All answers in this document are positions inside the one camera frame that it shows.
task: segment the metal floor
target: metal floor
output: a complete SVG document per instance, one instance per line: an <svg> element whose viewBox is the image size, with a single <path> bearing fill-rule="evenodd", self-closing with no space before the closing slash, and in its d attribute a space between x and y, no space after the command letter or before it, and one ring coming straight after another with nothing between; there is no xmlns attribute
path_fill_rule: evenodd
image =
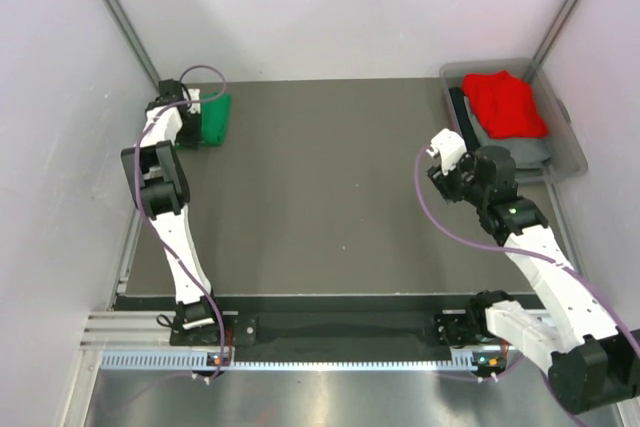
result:
<svg viewBox="0 0 640 427"><path fill-rule="evenodd" d="M101 371L86 427L572 427L530 362L495 384L444 380L433 372L230 372L209 387L190 378L158 384L161 372ZM611 408L580 416L621 425Z"/></svg>
<svg viewBox="0 0 640 427"><path fill-rule="evenodd" d="M238 83L229 91L224 145L180 153L193 239L217 294L530 290L505 256L449 240L420 211L415 155L448 126L438 79ZM472 207L446 205L424 180L446 226L492 242ZM559 239L545 186L521 192ZM164 254L143 226L127 294L173 293Z"/></svg>

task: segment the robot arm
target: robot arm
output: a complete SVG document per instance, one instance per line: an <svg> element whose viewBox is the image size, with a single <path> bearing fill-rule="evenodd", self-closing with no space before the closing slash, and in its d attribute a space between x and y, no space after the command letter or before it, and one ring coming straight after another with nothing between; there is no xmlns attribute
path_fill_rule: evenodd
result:
<svg viewBox="0 0 640 427"><path fill-rule="evenodd" d="M187 271L210 293L211 283L202 271L191 238L188 217L189 184L175 149L176 139L199 132L199 116L184 106L169 108L158 117L163 106L184 99L182 89L182 84L177 81L160 82L161 96L147 107L145 129L152 123L154 126L140 145L140 191L144 212L162 243L171 246ZM198 92L191 91L191 95L197 96ZM121 153L135 203L133 156L133 148ZM179 326L182 331L191 332L213 325L215 316L201 289L193 283L173 255L166 250L165 255L176 287L174 325Z"/></svg>
<svg viewBox="0 0 640 427"><path fill-rule="evenodd" d="M468 153L463 139L445 129L427 153L439 161L428 176L441 195L476 208L483 229L510 250L507 256L555 323L550 327L529 315L505 292L482 292L466 309L476 338L514 345L549 376L558 401L571 413L640 395L640 359L611 316L567 271L573 266L542 212L518 195L509 152L487 146ZM640 337L640 331L633 334Z"/></svg>

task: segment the plastic bin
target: plastic bin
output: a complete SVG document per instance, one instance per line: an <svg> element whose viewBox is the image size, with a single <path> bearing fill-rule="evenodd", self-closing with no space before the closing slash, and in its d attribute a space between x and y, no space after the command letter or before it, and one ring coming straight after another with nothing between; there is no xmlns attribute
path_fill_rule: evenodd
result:
<svg viewBox="0 0 640 427"><path fill-rule="evenodd" d="M549 127L550 134L544 138L551 159L540 169L517 171L518 182L541 182L545 170L550 181L557 183L568 177L576 177L587 171L587 159L571 128L571 118L564 104L556 97L542 67L530 59L509 59L480 62L446 64L440 69L440 80L444 89L451 125L460 133L453 102L449 95L452 87L461 87L467 74L493 74L506 70L514 77L531 85L538 113Z"/></svg>

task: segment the gray cloth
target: gray cloth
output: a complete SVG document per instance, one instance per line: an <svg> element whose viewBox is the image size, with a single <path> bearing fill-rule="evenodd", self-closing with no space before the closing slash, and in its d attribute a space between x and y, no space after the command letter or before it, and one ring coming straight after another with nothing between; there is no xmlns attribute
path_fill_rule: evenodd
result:
<svg viewBox="0 0 640 427"><path fill-rule="evenodd" d="M551 153L542 139L531 139L523 137L513 137L511 139L492 139L489 134L482 128L476 116L473 115L469 106L469 99L465 96L464 104L467 108L467 115L473 132L478 138L480 146L497 145L504 147L511 152L511 157L516 161L518 169L539 169L543 162L551 158Z"/></svg>

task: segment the fabric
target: fabric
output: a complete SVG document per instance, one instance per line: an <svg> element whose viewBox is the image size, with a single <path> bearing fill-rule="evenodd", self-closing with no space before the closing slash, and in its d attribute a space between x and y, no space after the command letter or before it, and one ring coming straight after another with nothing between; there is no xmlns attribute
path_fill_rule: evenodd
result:
<svg viewBox="0 0 640 427"><path fill-rule="evenodd" d="M201 99L208 99L217 95L200 94ZM224 94L213 102L203 102L200 104L200 112L202 113L202 125L200 132L202 133L203 145L221 145L227 134L229 125L229 113L231 111L231 96Z"/></svg>
<svg viewBox="0 0 640 427"><path fill-rule="evenodd" d="M462 82L471 108L492 139L539 138L549 129L538 115L531 87L506 70L497 74L469 74Z"/></svg>
<svg viewBox="0 0 640 427"><path fill-rule="evenodd" d="M471 106L469 105L469 99L465 97L464 101L469 122L481 146L497 145L506 148L511 152L511 157L516 161L516 168L519 170L539 169L544 162L551 158L551 153L542 139L518 137L504 140L492 139L482 128L478 119L473 115Z"/></svg>
<svg viewBox="0 0 640 427"><path fill-rule="evenodd" d="M458 125L460 126L460 133L464 139L464 143L467 146L469 152L475 151L480 147L480 143L473 131L473 126L469 120L469 114L467 113L467 106L465 103L466 97L460 87L453 87L449 89L449 97L453 104L453 110L455 116L458 119Z"/></svg>

